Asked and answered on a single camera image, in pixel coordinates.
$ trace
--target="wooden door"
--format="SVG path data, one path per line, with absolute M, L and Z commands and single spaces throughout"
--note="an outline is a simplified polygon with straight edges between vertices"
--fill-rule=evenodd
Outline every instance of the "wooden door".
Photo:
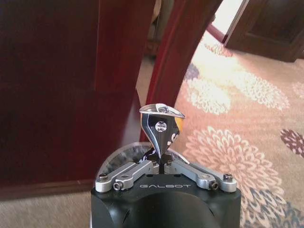
M 244 0 L 228 31 L 225 46 L 295 61 L 304 49 L 304 1 Z

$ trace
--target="flower pattern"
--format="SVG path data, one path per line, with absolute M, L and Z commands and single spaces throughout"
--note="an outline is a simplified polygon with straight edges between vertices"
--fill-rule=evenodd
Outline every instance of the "flower pattern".
M 290 202 L 285 202 L 284 199 L 280 197 L 277 198 L 271 192 L 260 191 L 261 195 L 267 195 L 268 201 L 267 204 L 272 204 L 271 211 L 267 211 L 270 215 L 270 219 L 267 221 L 264 220 L 255 220 L 252 223 L 249 220 L 246 220 L 241 227 L 244 228 L 263 228 L 263 227 L 272 227 L 272 228 L 303 228 L 304 227 L 304 216 L 301 214 L 300 210 L 293 207 Z
M 295 154 L 304 158 L 304 138 L 301 134 L 293 130 L 281 130 L 281 139 L 285 145 Z
M 297 94 L 300 98 L 304 99 L 304 83 L 293 83 L 292 87 L 295 94 Z
M 232 52 L 229 51 L 224 47 L 224 45 L 216 43 L 216 44 L 209 44 L 208 42 L 204 42 L 205 48 L 207 48 L 209 51 L 212 53 L 219 55 L 219 56 L 224 56 L 224 57 L 232 57 Z
M 206 113 L 219 115 L 230 109 L 230 98 L 215 84 L 202 79 L 187 81 L 187 101 Z
M 196 68 L 196 66 L 193 63 L 190 63 L 188 68 L 187 68 L 184 79 L 185 80 L 190 80 L 190 79 L 198 78 L 199 74 L 200 74 L 200 72 Z
M 281 197 L 284 193 L 280 187 L 282 180 L 264 153 L 240 135 L 229 130 L 215 130 L 211 126 L 207 130 L 195 130 L 188 140 L 183 153 L 187 159 L 221 173 L 230 172 L 238 181 L 242 192 L 241 224 L 245 225 L 247 220 L 250 223 L 260 221 L 270 227 L 272 211 L 276 209 L 280 214 L 278 205 L 285 204 L 285 201 Z M 271 191 L 276 201 L 261 194 L 260 190 Z
M 234 85 L 247 97 L 268 108 L 289 108 L 286 95 L 275 85 L 248 72 L 234 75 Z

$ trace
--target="patterned carpet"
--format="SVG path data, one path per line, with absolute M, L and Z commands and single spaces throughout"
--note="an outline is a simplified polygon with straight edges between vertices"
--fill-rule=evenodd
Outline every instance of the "patterned carpet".
M 186 119 L 173 148 L 234 175 L 241 227 L 304 227 L 304 60 L 230 51 L 206 33 L 175 107 Z

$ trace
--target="silver linkage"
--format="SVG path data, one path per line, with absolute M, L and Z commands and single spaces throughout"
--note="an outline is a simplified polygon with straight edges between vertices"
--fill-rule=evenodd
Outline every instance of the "silver linkage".
M 233 178 L 232 174 L 230 173 L 220 173 L 214 170 L 208 169 L 202 165 L 192 164 L 190 163 L 189 166 L 201 171 L 208 173 L 217 180 L 219 189 L 225 192 L 235 192 L 237 190 L 237 181 Z
M 157 174 L 158 170 L 158 164 L 145 160 L 128 172 L 118 175 L 113 184 L 113 188 L 116 191 L 129 189 L 134 185 L 134 182 L 144 174 Z
M 164 172 L 166 174 L 183 174 L 196 182 L 197 186 L 202 189 L 216 190 L 218 188 L 218 183 L 212 175 L 201 172 L 179 160 L 167 162 L 164 165 Z

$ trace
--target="rug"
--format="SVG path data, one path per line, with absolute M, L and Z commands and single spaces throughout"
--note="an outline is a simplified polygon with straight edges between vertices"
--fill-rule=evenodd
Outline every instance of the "rug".
M 304 60 L 228 50 L 206 32 L 175 108 L 186 119 L 173 149 L 234 175 L 241 227 L 304 227 Z

